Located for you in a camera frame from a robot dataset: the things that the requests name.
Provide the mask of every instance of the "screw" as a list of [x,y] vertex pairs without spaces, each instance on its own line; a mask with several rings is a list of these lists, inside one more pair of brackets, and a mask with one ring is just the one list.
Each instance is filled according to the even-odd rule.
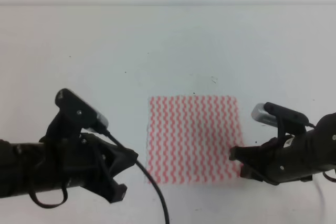
[[57,97],[59,100],[63,99],[63,90],[61,90]]
[[17,149],[18,154],[22,153],[21,145],[17,145],[16,149]]

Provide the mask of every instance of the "red wavy stripe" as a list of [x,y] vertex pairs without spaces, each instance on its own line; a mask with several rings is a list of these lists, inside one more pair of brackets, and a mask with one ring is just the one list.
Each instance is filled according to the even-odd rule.
[[167,111],[167,97],[163,98],[163,120],[164,120],[164,133],[163,133],[163,137],[164,137],[164,141],[163,141],[163,156],[164,156],[164,160],[163,160],[163,177],[164,177],[164,183],[168,183],[169,181],[169,177],[167,175],[168,172],[168,111]]
[[[230,136],[229,136],[229,129],[227,127],[227,120],[226,120],[226,105],[225,105],[225,97],[222,97],[221,100],[220,100],[220,103],[222,105],[222,117],[223,117],[223,122],[224,122],[224,129],[225,129],[225,143],[226,145],[228,145],[228,149],[231,148],[231,145],[230,145]],[[229,177],[229,179],[232,178],[232,174],[231,172],[229,171],[229,160],[228,160],[228,155],[226,155],[226,151],[223,152],[224,154],[224,165],[225,165],[225,168],[224,168],[224,171],[225,173],[227,174],[227,176]]]
[[216,112],[216,121],[217,121],[217,129],[218,129],[218,146],[219,148],[217,148],[216,145],[216,165],[217,165],[217,174],[219,174],[219,180],[223,181],[224,180],[224,175],[221,172],[221,165],[219,164],[219,159],[220,159],[220,155],[222,155],[225,151],[225,146],[224,146],[224,136],[223,136],[223,129],[222,129],[222,119],[220,117],[220,112],[219,112],[219,103],[218,103],[218,96],[215,96],[214,99],[214,103],[215,103],[215,112]]
[[[212,164],[211,164],[211,161],[212,161],[212,157],[211,157],[211,154],[210,154],[210,145],[209,145],[209,128],[208,128],[208,119],[207,119],[207,113],[206,113],[206,110],[205,110],[205,96],[203,95],[202,98],[201,98],[201,104],[202,104],[202,112],[203,112],[203,120],[204,120],[204,127],[205,127],[205,145],[207,146],[207,151],[206,151],[206,155],[207,155],[207,158],[208,158],[208,167],[209,167],[209,174],[210,176],[211,175],[211,171],[212,171]],[[205,183],[208,182],[208,177],[206,176],[205,177]]]
[[155,128],[155,112],[154,112],[154,97],[151,98],[149,102],[151,106],[151,125],[149,128],[149,160],[148,160],[148,171],[149,173],[153,172],[153,160],[154,160],[154,128]]
[[[236,129],[234,126],[234,118],[233,118],[233,112],[232,112],[232,104],[231,104],[231,97],[227,97],[227,104],[229,106],[229,119],[230,119],[230,129],[231,129],[231,136],[230,142],[233,142],[233,146],[235,146],[236,143]],[[233,171],[238,174],[239,168],[237,167],[237,163],[233,162]]]
[[158,127],[157,127],[157,134],[156,134],[156,138],[157,138],[157,146],[158,146],[158,149],[157,149],[157,153],[156,153],[156,171],[155,171],[155,177],[156,177],[156,182],[160,183],[161,182],[161,176],[160,176],[160,170],[161,170],[161,154],[160,154],[160,151],[161,151],[161,105],[160,105],[160,99],[161,97],[157,97],[157,100],[156,100],[156,105],[157,105],[157,110],[158,110],[158,117],[157,117],[157,120],[158,120]]
[[193,103],[192,103],[192,97],[189,97],[188,99],[188,104],[189,104],[189,111],[190,111],[190,114],[191,114],[191,137],[192,137],[192,147],[193,147],[193,166],[194,166],[194,169],[195,169],[195,172],[194,172],[194,175],[196,175],[196,182],[199,182],[199,174],[198,174],[198,165],[196,163],[196,158],[197,158],[197,155],[196,155],[196,128],[195,128],[195,120],[194,120],[194,111],[193,111]]
[[176,166],[174,164],[175,160],[176,160],[176,155],[175,155],[175,150],[176,150],[176,147],[175,147],[175,142],[176,142],[176,137],[175,137],[175,120],[174,120],[174,116],[175,116],[175,113],[174,113],[174,104],[173,104],[173,100],[174,98],[171,97],[169,99],[169,112],[170,112],[170,120],[172,122],[172,131],[171,131],[171,138],[172,138],[172,151],[171,151],[171,155],[172,155],[172,160],[170,162],[171,166],[172,166],[172,170],[170,172],[170,175],[172,176],[173,178],[173,184],[176,183],[176,176],[175,176],[175,172],[176,172]]
[[188,121],[188,118],[187,118],[187,104],[185,103],[185,100],[186,100],[186,97],[182,97],[182,105],[183,105],[183,122],[184,122],[184,128],[185,128],[185,131],[184,131],[184,137],[185,137],[185,140],[186,140],[186,150],[184,152],[184,156],[186,157],[186,167],[187,167],[187,171],[186,171],[186,175],[187,175],[187,179],[188,179],[188,183],[190,183],[191,181],[191,175],[190,175],[190,170],[191,170],[191,167],[190,167],[190,154],[189,154],[189,151],[190,151],[190,138],[189,138],[189,121]]
[[181,121],[181,113],[180,113],[180,96],[176,97],[175,104],[176,104],[176,113],[177,113],[176,120],[177,120],[177,129],[178,129],[178,134],[177,134],[178,141],[177,141],[177,145],[179,146],[179,149],[177,151],[177,154],[179,156],[178,159],[177,159],[177,163],[178,163],[178,167],[179,167],[180,184],[182,184],[182,183],[184,183],[185,178],[184,178],[184,175],[182,173],[182,171],[184,170],[184,165],[182,164],[182,160],[183,160],[182,141],[183,141],[183,139],[182,139],[182,128],[181,128],[182,121]]
[[208,139],[206,141],[208,146],[208,157],[209,157],[209,166],[210,166],[210,177],[212,182],[216,180],[216,176],[214,175],[214,166],[212,164],[212,155],[214,154],[215,159],[219,159],[217,155],[217,147],[214,143],[216,143],[217,137],[216,137],[216,129],[215,129],[215,121],[214,121],[214,112],[212,107],[212,97],[209,95],[207,100],[208,106],[209,106],[209,119],[210,119],[210,128],[211,128],[211,137],[208,136]]
[[202,173],[202,176],[203,178],[205,178],[205,157],[204,157],[204,146],[202,144],[202,140],[203,140],[203,136],[202,136],[202,133],[203,133],[203,130],[202,130],[202,125],[201,125],[201,119],[200,119],[200,116],[201,116],[201,113],[199,112],[199,104],[198,104],[198,97],[196,97],[196,119],[197,119],[197,128],[198,128],[198,139],[200,140],[199,144],[200,144],[200,156],[201,156],[201,167],[202,167],[202,170],[201,170],[201,173]]
[[239,145],[244,146],[242,128],[240,127],[237,98],[235,98],[235,97],[233,98],[233,104],[235,106],[235,120],[236,120],[236,124],[237,124],[236,127],[237,127],[237,131],[238,131]]

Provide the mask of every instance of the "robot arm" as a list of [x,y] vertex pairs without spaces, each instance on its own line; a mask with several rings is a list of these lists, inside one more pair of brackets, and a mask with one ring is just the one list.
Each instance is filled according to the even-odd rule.
[[[312,180],[312,175],[336,169],[336,113],[324,116],[313,126],[296,111],[266,103],[256,106],[255,120],[276,126],[278,137],[255,147],[235,146],[230,160],[242,162],[240,176],[272,185]],[[306,126],[313,127],[306,131]]]
[[[56,95],[60,108],[39,143],[11,144],[0,140],[0,198],[29,194],[43,208],[54,208],[67,198],[67,188],[81,186],[109,203],[123,200],[127,187],[113,177],[133,166],[137,153],[121,150],[94,134],[101,133],[107,120],[70,90]],[[41,203],[36,193],[61,189],[61,203]]]

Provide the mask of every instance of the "cloth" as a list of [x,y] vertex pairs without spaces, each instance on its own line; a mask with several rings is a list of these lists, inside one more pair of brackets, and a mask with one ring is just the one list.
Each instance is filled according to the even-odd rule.
[[243,146],[237,99],[193,95],[149,98],[147,168],[161,184],[215,184],[239,176],[229,149]]

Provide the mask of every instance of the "black cable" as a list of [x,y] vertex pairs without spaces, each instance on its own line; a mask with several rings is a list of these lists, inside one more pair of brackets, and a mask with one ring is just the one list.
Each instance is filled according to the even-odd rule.
[[336,178],[329,177],[325,172],[323,172],[323,175],[327,180],[336,183]]
[[311,127],[311,128],[313,128],[313,129],[315,129],[315,128],[316,128],[316,126],[315,126],[315,125],[313,125],[312,123],[308,123],[308,124],[307,124],[307,126],[308,126],[308,127]]
[[[115,143],[117,145],[117,147],[121,148],[123,151],[125,151],[125,153],[127,153],[127,149],[118,140],[116,140],[107,129],[104,130],[102,132],[102,134],[105,135],[106,137],[108,137],[113,143]],[[138,168],[140,168],[140,170],[144,173],[144,175],[146,175],[148,180],[152,183],[157,195],[160,198],[161,204],[162,204],[165,223],[169,224],[170,221],[169,221],[168,208],[167,208],[167,204],[166,204],[166,201],[163,197],[163,194],[162,194],[161,190],[159,189],[159,187],[158,187],[157,183],[155,182],[154,178],[146,170],[146,168],[138,160],[135,161],[135,163],[138,166]]]

